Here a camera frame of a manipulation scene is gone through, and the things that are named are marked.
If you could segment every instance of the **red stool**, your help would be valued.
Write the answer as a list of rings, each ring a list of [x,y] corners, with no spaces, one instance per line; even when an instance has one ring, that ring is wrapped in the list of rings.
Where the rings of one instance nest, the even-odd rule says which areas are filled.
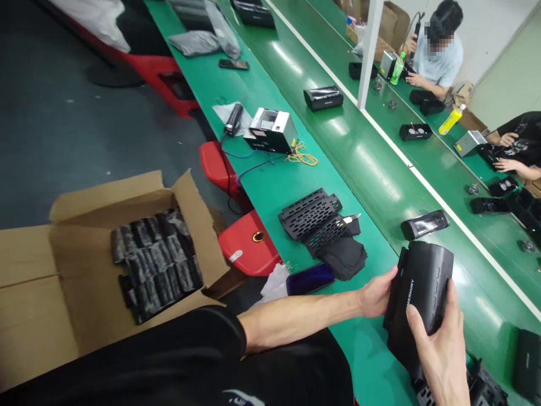
[[[231,167],[228,159],[225,159],[224,163],[220,149],[221,146],[218,141],[206,142],[199,147],[199,157],[207,179],[231,196],[243,210],[253,210],[254,207],[248,195],[237,184],[235,170]]]
[[[255,210],[220,234],[218,242],[224,256],[249,276],[268,276],[282,262]]]
[[[173,93],[172,89],[164,81],[163,75],[165,74],[172,73],[182,75],[182,72],[180,71],[180,68],[174,58],[169,56],[126,54],[102,42],[75,20],[71,18],[69,20],[81,37],[83,37],[90,44],[99,48],[111,59],[115,61],[128,62],[131,67],[137,71],[141,78],[143,78],[146,83],[156,90],[156,92],[158,92],[160,96],[164,98],[166,103],[180,117],[186,119],[192,118],[189,111],[199,108],[197,101],[178,99]]]

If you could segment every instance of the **black t-shirt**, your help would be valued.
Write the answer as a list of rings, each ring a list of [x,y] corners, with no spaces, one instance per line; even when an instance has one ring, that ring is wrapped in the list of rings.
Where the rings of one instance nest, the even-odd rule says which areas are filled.
[[[349,364],[328,329],[241,359],[245,349],[234,315],[201,307],[12,388],[0,404],[353,404]]]
[[[518,134],[513,145],[500,150],[501,158],[541,167],[541,112],[521,114],[498,128],[498,133]]]

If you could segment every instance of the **smartphone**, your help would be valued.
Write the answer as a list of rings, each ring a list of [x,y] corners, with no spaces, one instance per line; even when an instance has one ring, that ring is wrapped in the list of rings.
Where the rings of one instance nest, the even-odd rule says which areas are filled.
[[[299,296],[313,293],[336,280],[331,267],[320,263],[307,270],[294,273],[287,277],[286,287],[289,296]]]
[[[231,59],[220,59],[218,62],[218,66],[221,68],[227,68],[227,69],[240,69],[240,70],[248,70],[249,65],[246,61],[239,61],[239,60],[231,60]]]

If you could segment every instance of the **white pole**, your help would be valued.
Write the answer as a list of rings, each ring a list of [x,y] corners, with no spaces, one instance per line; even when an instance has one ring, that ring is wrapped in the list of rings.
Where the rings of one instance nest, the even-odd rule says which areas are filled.
[[[359,82],[359,94],[357,96],[357,108],[359,110],[364,110],[366,107],[366,98],[368,97],[368,88],[370,87],[370,73],[372,72],[372,64],[374,63],[382,13],[383,0],[371,0],[368,11],[368,26],[366,27],[363,41],[361,81]]]

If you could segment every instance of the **dark floor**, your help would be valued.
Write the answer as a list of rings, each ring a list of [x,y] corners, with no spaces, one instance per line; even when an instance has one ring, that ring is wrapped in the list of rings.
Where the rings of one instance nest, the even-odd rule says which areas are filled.
[[[161,170],[166,187],[188,168],[208,205],[228,224],[238,216],[206,178],[196,120],[183,120],[148,86],[107,89],[87,82],[99,59],[28,0],[0,13],[0,229],[48,221],[56,196]],[[250,280],[228,304],[242,311],[263,286]]]

